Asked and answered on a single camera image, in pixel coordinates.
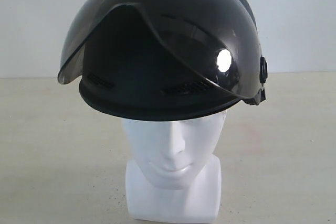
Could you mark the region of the white mannequin head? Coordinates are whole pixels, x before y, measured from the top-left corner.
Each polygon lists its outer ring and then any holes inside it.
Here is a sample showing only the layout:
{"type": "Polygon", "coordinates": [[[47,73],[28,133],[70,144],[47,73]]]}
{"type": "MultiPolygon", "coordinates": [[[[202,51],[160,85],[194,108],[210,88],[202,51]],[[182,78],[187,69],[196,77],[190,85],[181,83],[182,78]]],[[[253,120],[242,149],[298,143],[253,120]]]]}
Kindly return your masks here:
{"type": "Polygon", "coordinates": [[[214,154],[226,111],[198,119],[124,119],[132,158],[125,170],[130,216],[165,223],[212,223],[221,203],[221,163],[214,154]]]}

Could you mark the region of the black helmet with visor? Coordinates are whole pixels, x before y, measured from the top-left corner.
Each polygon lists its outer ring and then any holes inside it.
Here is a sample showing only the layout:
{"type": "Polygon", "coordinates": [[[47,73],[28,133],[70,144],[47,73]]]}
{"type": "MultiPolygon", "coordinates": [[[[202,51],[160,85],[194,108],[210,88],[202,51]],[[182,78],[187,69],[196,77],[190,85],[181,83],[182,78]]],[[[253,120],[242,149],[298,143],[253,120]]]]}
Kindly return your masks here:
{"type": "Polygon", "coordinates": [[[99,112],[162,122],[259,105],[267,77],[247,0],[86,0],[57,80],[79,79],[99,112]]]}

